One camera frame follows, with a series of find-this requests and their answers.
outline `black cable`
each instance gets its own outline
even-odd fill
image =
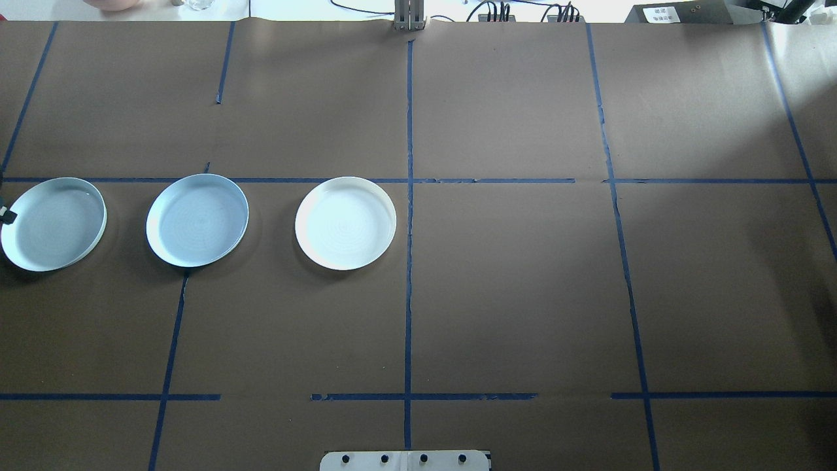
[[[360,13],[371,13],[373,15],[394,15],[395,12],[371,12],[369,10],[360,10],[357,8],[347,7],[346,5],[341,5],[340,3],[335,2],[334,0],[328,0],[331,2],[332,5],[339,8],[345,8],[346,10],[352,10],[353,12],[360,12]]]
[[[466,19],[465,22],[468,23],[470,21],[471,17],[474,16],[474,13],[476,13],[477,9],[479,9],[481,6],[483,6],[487,3],[488,3],[488,17],[489,17],[489,20],[491,19],[491,6],[492,5],[494,6],[494,14],[497,15],[497,4],[492,2],[491,0],[483,0],[482,2],[480,2],[479,5],[477,5],[476,7],[474,7],[473,10],[471,10],[470,15],[468,15],[468,19]]]
[[[571,2],[567,3],[566,7],[564,7],[564,14],[558,16],[558,22],[559,23],[567,23],[567,19],[569,18],[569,15],[572,13],[572,11],[573,11],[573,2],[571,1]]]
[[[562,13],[562,7],[561,7],[561,5],[558,5],[557,3],[554,3],[554,4],[547,7],[547,11],[543,12],[543,16],[541,17],[541,23],[543,23],[543,20],[547,18],[547,13],[549,13],[549,10],[552,10],[555,7],[558,7],[558,20],[560,21],[561,13]]]

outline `white mounting plate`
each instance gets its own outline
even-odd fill
[[[465,462],[460,462],[460,455]],[[381,458],[387,456],[384,463]],[[422,462],[422,455],[427,461]],[[322,457],[320,471],[490,471],[491,461],[477,450],[331,452]]]

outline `plate rim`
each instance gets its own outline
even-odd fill
[[[54,179],[44,180],[43,182],[41,182],[39,184],[36,184],[32,188],[24,191],[23,194],[21,194],[20,196],[18,196],[17,199],[15,199],[12,206],[9,207],[9,210],[19,212],[18,210],[15,209],[15,206],[17,205],[19,207],[18,202],[21,199],[23,199],[26,196],[26,194],[28,194],[29,192],[33,191],[34,189],[36,189],[38,187],[41,187],[42,185],[56,185],[58,182],[61,182],[61,181],[65,181],[65,182],[66,181],[72,181],[76,184],[80,184],[80,186],[84,187],[85,189],[92,189],[92,192],[96,196],[97,203],[99,203],[101,205],[101,208],[102,208],[101,223],[99,224],[99,230],[96,233],[96,237],[94,237],[93,241],[87,246],[86,249],[84,249],[76,258],[74,258],[69,263],[66,263],[64,265],[60,265],[60,266],[57,266],[57,267],[49,266],[49,267],[44,268],[44,266],[34,267],[32,265],[25,267],[24,265],[19,263],[20,260],[16,261],[13,257],[11,257],[8,254],[8,251],[6,249],[7,238],[12,237],[12,236],[11,235],[6,235],[6,234],[8,234],[8,231],[4,230],[4,231],[2,231],[2,234],[0,234],[0,245],[3,246],[3,253],[6,255],[6,258],[11,263],[13,263],[15,266],[20,267],[20,268],[22,268],[24,270],[27,270],[27,271],[30,271],[30,272],[54,272],[55,270],[60,270],[62,268],[69,267],[70,265],[74,265],[75,263],[78,263],[79,261],[84,259],[86,256],[88,256],[93,251],[93,249],[95,249],[96,246],[99,245],[99,242],[101,241],[102,236],[105,234],[105,228],[107,226],[107,204],[105,203],[105,198],[102,196],[102,193],[99,191],[98,188],[96,188],[95,185],[93,185],[91,182],[89,182],[85,179],[79,179],[79,178],[76,178],[76,177],[56,177]],[[15,234],[17,233],[17,230],[18,230],[17,228],[14,228],[14,233]]]
[[[203,263],[183,265],[183,264],[180,263],[179,260],[175,260],[175,257],[171,256],[171,252],[164,251],[162,249],[162,244],[161,244],[160,251],[159,251],[155,247],[154,242],[151,241],[151,214],[154,212],[154,210],[157,206],[162,205],[162,203],[160,202],[160,198],[167,191],[170,191],[170,190],[174,191],[172,189],[176,188],[176,185],[179,185],[179,184],[182,185],[182,182],[185,181],[185,180],[199,179],[199,178],[206,178],[206,177],[214,179],[218,182],[229,182],[230,184],[232,184],[233,187],[235,187],[238,190],[235,194],[237,196],[240,195],[241,199],[244,202],[244,225],[241,229],[241,234],[238,235],[235,242],[228,249],[226,249],[222,254],[216,256],[215,258],[213,258],[210,261],[206,261],[206,262],[203,262]],[[226,188],[230,188],[230,187],[228,185],[225,185],[223,187],[219,186],[219,188],[225,188],[226,189]],[[162,217],[162,213],[163,213],[164,210],[165,210],[164,208],[159,210],[159,213],[160,213],[161,217]],[[247,195],[244,194],[244,191],[241,189],[241,187],[239,187],[238,184],[236,184],[233,180],[228,179],[227,177],[224,177],[223,175],[218,175],[217,173],[194,173],[192,175],[187,175],[187,176],[185,176],[181,179],[177,179],[174,182],[172,182],[171,184],[169,184],[165,189],[163,189],[163,191],[160,192],[160,194],[157,195],[157,197],[154,199],[154,202],[151,203],[151,206],[148,208],[148,213],[146,215],[146,242],[148,243],[149,247],[151,247],[151,251],[153,251],[154,254],[157,255],[157,257],[159,257],[165,263],[168,263],[170,265],[174,265],[175,267],[182,267],[182,268],[203,267],[203,266],[209,265],[210,263],[215,263],[216,261],[221,260],[222,258],[227,256],[231,251],[233,251],[233,249],[235,247],[239,246],[239,243],[244,238],[244,233],[247,232],[247,227],[249,225],[249,222],[250,222],[250,203],[247,200]],[[159,236],[159,226],[157,227],[157,229],[158,229],[157,240],[160,241],[162,238]]]
[[[311,254],[312,251],[310,251],[310,249],[311,249],[310,244],[308,244],[307,242],[303,242],[303,239],[300,238],[300,228],[301,228],[300,217],[302,216],[302,209],[306,205],[306,201],[308,201],[310,198],[313,198],[314,197],[313,195],[318,190],[322,190],[322,187],[333,185],[338,181],[347,181],[347,180],[348,181],[361,182],[361,186],[365,187],[364,189],[368,189],[370,194],[379,198],[387,206],[387,209],[388,209],[389,213],[393,217],[393,228],[390,231],[389,240],[388,240],[387,244],[370,261],[367,261],[366,263],[363,263],[362,265],[359,265],[359,266],[356,266],[356,267],[346,267],[346,266],[343,266],[343,265],[337,265],[335,263],[330,263],[328,260],[326,260],[322,257],[313,256]],[[296,210],[296,217],[294,219],[294,235],[296,237],[296,243],[299,244],[300,249],[302,249],[302,252],[305,253],[306,256],[311,261],[316,263],[317,265],[319,265],[321,267],[328,268],[330,270],[336,270],[336,271],[339,271],[339,272],[349,272],[351,270],[357,270],[359,268],[363,268],[363,267],[373,263],[378,258],[381,258],[381,256],[384,253],[386,253],[386,251],[389,250],[389,247],[393,244],[393,240],[394,240],[395,234],[397,232],[398,232],[398,212],[395,210],[395,204],[393,203],[393,198],[389,195],[389,193],[387,193],[386,190],[381,188],[380,185],[376,184],[372,180],[365,179],[363,177],[351,176],[351,175],[342,176],[342,177],[335,177],[333,179],[328,179],[324,182],[319,183],[316,187],[311,189],[311,191],[309,191],[306,194],[305,198],[303,198],[302,201],[300,202],[300,206]]]

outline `metal stand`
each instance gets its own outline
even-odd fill
[[[417,31],[424,23],[424,0],[395,0],[395,29]]]

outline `brown table surface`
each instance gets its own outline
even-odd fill
[[[836,469],[835,45],[777,25],[0,24],[3,197],[75,176],[109,215],[64,270],[0,261],[0,468],[473,448],[498,470]],[[184,271],[146,213],[207,165],[249,227]],[[348,174],[399,226],[329,272],[293,221]]]

